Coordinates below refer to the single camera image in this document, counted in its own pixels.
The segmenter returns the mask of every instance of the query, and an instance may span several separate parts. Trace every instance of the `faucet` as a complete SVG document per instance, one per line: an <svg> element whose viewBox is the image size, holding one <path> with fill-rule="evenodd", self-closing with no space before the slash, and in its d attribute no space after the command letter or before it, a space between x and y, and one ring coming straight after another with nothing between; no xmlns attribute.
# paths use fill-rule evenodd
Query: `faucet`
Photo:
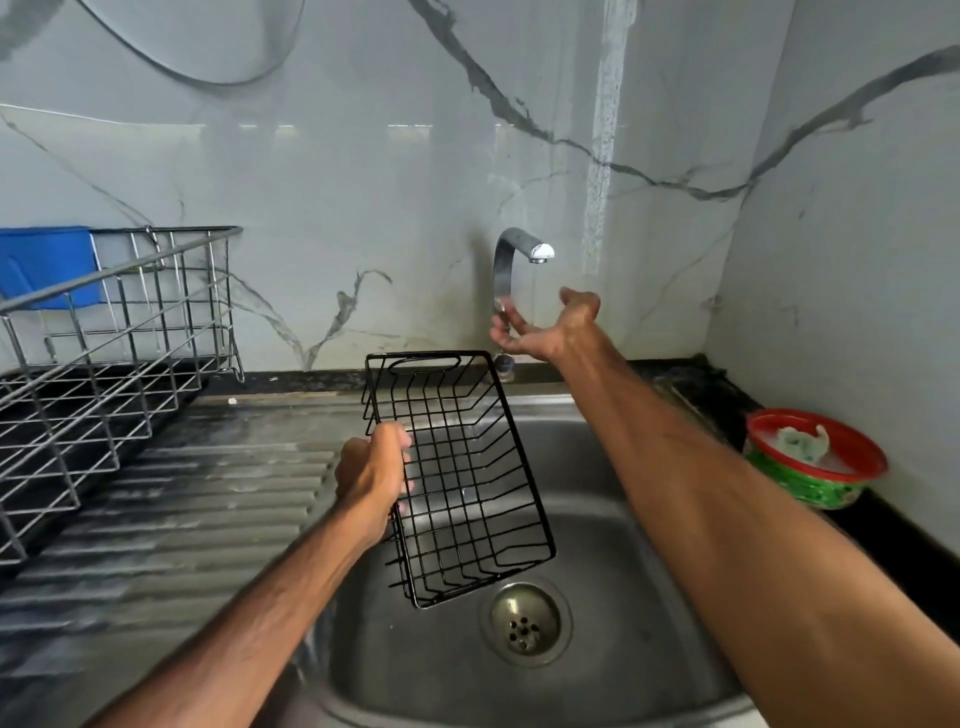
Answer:
<svg viewBox="0 0 960 728"><path fill-rule="evenodd" d="M510 296L514 271L514 252L522 253L531 263L545 263L553 257L553 248L520 228L507 228L500 233L493 251L493 311L503 313L503 299ZM514 358L500 352L493 366L501 381L514 377Z"/></svg>

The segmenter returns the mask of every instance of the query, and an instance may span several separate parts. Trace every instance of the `red and green plastic bowl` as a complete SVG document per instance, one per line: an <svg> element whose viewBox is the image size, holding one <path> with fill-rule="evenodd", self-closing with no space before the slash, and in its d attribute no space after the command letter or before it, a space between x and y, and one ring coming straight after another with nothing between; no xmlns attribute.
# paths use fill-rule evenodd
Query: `red and green plastic bowl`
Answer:
<svg viewBox="0 0 960 728"><path fill-rule="evenodd" d="M824 461L809 465L772 444L783 427L816 436L817 425L822 425L829 435L829 462L837 467L828 469ZM873 440L848 425L812 412L758 410L747 416L747 434L747 460L791 496L815 508L846 508L860 497L871 480L887 472L887 458Z"/></svg>

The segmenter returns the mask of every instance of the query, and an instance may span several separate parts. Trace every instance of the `sink basin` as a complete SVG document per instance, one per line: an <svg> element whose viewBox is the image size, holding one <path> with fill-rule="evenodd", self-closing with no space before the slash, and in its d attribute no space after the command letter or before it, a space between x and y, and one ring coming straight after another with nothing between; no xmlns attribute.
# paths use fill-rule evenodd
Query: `sink basin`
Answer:
<svg viewBox="0 0 960 728"><path fill-rule="evenodd" d="M419 610L388 588L393 547L372 549L304 645L313 699L361 726L699 725L749 710L570 397L511 407L557 556Z"/></svg>

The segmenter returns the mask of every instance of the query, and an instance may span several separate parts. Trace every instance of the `drain strainer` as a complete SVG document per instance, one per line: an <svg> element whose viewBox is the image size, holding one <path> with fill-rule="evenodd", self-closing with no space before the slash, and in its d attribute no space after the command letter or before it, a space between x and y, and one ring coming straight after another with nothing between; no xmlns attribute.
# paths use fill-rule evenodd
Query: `drain strainer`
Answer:
<svg viewBox="0 0 960 728"><path fill-rule="evenodd" d="M496 596L490 619L504 646L518 655L541 655L560 637L560 612L533 584L512 584Z"/></svg>
<svg viewBox="0 0 960 728"><path fill-rule="evenodd" d="M552 585L518 582L485 600L481 627L501 657L515 665L546 665L564 651L573 629L570 608Z"/></svg>

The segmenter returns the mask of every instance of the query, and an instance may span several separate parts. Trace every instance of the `dish drying rack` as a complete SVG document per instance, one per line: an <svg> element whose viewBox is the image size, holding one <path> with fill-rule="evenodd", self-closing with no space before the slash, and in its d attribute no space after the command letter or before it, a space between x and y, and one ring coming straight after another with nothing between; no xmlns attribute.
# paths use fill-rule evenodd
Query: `dish drying rack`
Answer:
<svg viewBox="0 0 960 728"><path fill-rule="evenodd" d="M243 379L229 272L241 230L91 231L95 272L0 303L0 567L25 561L208 376ZM91 285L100 302L76 305Z"/></svg>
<svg viewBox="0 0 960 728"><path fill-rule="evenodd" d="M367 434L394 420L413 441L391 516L391 586L432 607L556 555L489 353L376 353L366 370Z"/></svg>

